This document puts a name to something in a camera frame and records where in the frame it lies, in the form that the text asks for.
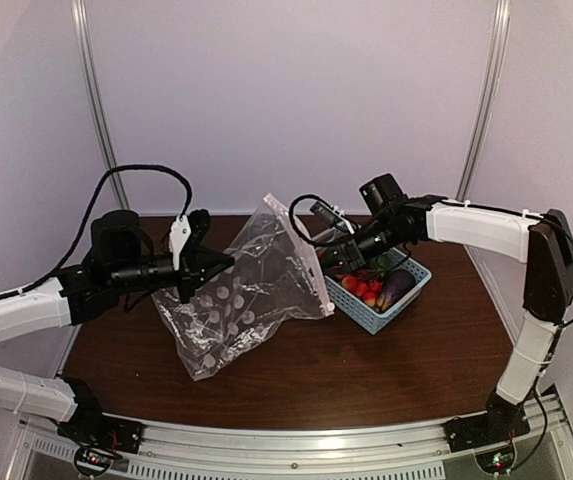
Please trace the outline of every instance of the brown wooden surface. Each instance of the brown wooden surface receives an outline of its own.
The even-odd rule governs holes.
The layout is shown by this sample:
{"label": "brown wooden surface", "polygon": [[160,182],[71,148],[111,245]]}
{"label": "brown wooden surface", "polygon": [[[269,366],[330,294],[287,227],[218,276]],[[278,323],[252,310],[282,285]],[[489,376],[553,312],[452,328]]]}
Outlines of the brown wooden surface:
{"label": "brown wooden surface", "polygon": [[[213,219],[206,244],[225,248],[245,217]],[[155,237],[167,218],[144,219]],[[214,377],[193,382],[148,299],[82,327],[65,374],[84,379],[109,413],[232,428],[386,425],[479,411],[511,344],[464,249],[421,244],[433,278],[372,336],[341,312],[290,320]]]}

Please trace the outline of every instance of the ziplock bag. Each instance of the ziplock bag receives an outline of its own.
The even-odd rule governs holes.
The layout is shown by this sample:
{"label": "ziplock bag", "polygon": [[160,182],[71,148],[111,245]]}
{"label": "ziplock bag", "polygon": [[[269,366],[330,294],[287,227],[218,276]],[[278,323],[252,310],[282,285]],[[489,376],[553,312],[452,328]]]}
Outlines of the ziplock bag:
{"label": "ziplock bag", "polygon": [[175,289],[153,295],[193,380],[213,376],[268,340],[284,320],[319,319],[334,309],[314,248],[297,236],[288,209],[272,195],[225,253],[235,265],[202,286],[190,303],[180,303]]}

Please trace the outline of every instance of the white backdrop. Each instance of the white backdrop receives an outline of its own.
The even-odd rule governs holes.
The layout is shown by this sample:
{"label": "white backdrop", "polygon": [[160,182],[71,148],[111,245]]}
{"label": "white backdrop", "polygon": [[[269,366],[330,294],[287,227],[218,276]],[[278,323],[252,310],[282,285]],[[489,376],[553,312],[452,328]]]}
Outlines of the white backdrop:
{"label": "white backdrop", "polygon": [[[504,72],[470,197],[566,212],[573,230],[573,2],[515,0]],[[515,331],[525,269],[483,254]],[[556,382],[573,427],[573,327],[542,383]]]}
{"label": "white backdrop", "polygon": [[[273,192],[364,211],[392,172],[454,195],[495,2],[101,0],[88,19],[118,163],[187,175],[195,206],[248,213]],[[131,206],[173,213],[176,183],[124,176]]]}
{"label": "white backdrop", "polygon": [[[70,2],[0,2],[0,291],[54,266],[104,170],[73,32]],[[115,206],[107,188],[96,213]],[[71,333],[4,342],[0,364],[54,375]],[[0,478],[17,422],[0,411]]]}

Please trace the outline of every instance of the red strawberry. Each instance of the red strawberry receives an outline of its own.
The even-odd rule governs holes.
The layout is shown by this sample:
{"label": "red strawberry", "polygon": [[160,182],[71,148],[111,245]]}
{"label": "red strawberry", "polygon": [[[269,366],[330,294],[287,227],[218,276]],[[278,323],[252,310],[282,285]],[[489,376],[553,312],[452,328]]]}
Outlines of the red strawberry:
{"label": "red strawberry", "polygon": [[357,284],[357,288],[355,289],[355,295],[357,295],[358,297],[361,297],[367,291],[368,291],[368,285],[366,285],[364,282],[359,282]]}
{"label": "red strawberry", "polygon": [[379,293],[382,289],[382,283],[377,280],[373,280],[368,283],[368,288],[374,293]]}
{"label": "red strawberry", "polygon": [[375,301],[377,300],[377,294],[375,292],[368,291],[364,293],[362,299],[366,305],[373,308],[375,306]]}
{"label": "red strawberry", "polygon": [[357,279],[352,275],[346,275],[342,278],[342,287],[348,290],[350,293],[355,293],[357,290]]}

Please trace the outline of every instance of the eggplant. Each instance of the eggplant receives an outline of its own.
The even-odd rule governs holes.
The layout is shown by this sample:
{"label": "eggplant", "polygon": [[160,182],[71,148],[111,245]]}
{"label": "eggplant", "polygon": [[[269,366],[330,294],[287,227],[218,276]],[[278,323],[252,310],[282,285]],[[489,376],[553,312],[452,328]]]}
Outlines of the eggplant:
{"label": "eggplant", "polygon": [[417,284],[415,277],[408,270],[393,270],[382,285],[375,301],[375,311],[383,313],[410,292]]}

